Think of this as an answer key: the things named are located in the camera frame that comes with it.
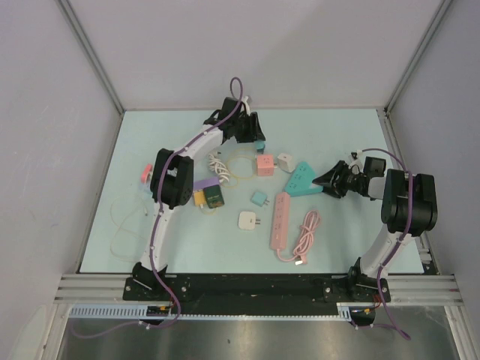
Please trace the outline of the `pink cube socket adapter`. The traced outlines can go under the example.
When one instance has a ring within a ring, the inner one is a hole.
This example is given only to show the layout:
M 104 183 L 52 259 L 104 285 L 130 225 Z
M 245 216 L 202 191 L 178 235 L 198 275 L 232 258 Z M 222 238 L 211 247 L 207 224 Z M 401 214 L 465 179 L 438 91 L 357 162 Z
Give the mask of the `pink cube socket adapter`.
M 275 159 L 272 154 L 258 154 L 256 156 L 256 174 L 258 176 L 273 176 Z

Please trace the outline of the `teal power strip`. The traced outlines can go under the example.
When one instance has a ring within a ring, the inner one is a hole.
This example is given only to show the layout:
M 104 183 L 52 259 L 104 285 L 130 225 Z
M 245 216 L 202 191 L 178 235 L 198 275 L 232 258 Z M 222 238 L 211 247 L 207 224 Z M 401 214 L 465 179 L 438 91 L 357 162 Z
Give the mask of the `teal power strip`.
M 295 168 L 283 190 L 291 197 L 302 197 L 322 193 L 323 186 L 313 183 L 316 177 L 316 173 L 312 167 L 307 162 L 302 161 Z

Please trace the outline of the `dark green charger block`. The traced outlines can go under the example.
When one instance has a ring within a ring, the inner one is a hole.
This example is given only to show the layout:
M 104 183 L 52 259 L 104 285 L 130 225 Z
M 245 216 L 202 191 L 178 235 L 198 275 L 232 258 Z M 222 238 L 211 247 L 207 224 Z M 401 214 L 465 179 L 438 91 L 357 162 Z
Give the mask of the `dark green charger block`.
M 203 190 L 207 206 L 216 209 L 224 206 L 224 197 L 219 187 L 208 187 Z

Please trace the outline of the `purple socket block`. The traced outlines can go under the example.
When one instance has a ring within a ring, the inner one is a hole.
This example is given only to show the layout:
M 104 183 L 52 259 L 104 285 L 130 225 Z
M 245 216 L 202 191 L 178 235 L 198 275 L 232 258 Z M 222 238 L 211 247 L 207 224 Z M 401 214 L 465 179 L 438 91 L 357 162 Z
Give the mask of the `purple socket block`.
M 221 183 L 218 177 L 206 178 L 193 183 L 193 192 L 204 191 L 206 188 L 219 186 Z

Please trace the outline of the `pink power strip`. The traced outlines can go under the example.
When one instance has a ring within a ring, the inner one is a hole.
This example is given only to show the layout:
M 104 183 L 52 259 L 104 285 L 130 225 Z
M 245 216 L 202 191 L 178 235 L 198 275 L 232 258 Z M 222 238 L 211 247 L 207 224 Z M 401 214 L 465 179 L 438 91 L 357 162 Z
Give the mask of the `pink power strip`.
M 274 213 L 271 224 L 270 248 L 282 251 L 287 246 L 290 219 L 290 195 L 281 192 L 275 197 Z

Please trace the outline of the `white charger plug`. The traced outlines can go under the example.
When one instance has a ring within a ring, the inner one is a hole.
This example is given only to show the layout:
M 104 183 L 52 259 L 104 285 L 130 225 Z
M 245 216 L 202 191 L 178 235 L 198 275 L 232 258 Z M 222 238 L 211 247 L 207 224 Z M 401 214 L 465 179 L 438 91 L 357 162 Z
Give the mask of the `white charger plug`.
M 260 225 L 261 221 L 253 211 L 241 211 L 238 216 L 238 228 L 240 230 L 251 231 L 254 230 L 257 225 Z

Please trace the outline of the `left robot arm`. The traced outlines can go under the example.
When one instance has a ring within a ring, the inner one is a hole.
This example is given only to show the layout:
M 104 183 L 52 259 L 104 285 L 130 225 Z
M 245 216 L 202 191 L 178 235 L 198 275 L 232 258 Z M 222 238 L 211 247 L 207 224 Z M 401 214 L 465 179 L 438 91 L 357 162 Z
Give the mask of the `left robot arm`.
M 148 299 L 159 299 L 165 293 L 166 282 L 160 276 L 167 268 L 167 230 L 176 208 L 187 204 L 194 192 L 196 162 L 231 138 L 238 143 L 266 139 L 258 113 L 248 109 L 247 101 L 226 97 L 193 139 L 176 150 L 162 148 L 157 153 L 150 180 L 154 222 L 144 254 L 132 270 L 133 283 Z

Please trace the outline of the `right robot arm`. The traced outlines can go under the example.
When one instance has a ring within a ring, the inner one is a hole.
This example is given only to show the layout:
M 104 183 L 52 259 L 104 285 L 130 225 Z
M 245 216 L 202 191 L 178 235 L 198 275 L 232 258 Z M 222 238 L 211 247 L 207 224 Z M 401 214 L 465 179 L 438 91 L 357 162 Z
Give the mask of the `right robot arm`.
M 348 192 L 369 200 L 379 200 L 382 228 L 368 251 L 349 268 L 345 277 L 334 279 L 323 287 L 330 288 L 332 298 L 351 302 L 389 300 L 386 276 L 389 266 L 412 240 L 432 230 L 438 218 L 435 178 L 404 169 L 389 169 L 385 159 L 366 157 L 360 164 L 338 161 L 328 172 L 312 183 L 322 192 L 341 199 Z

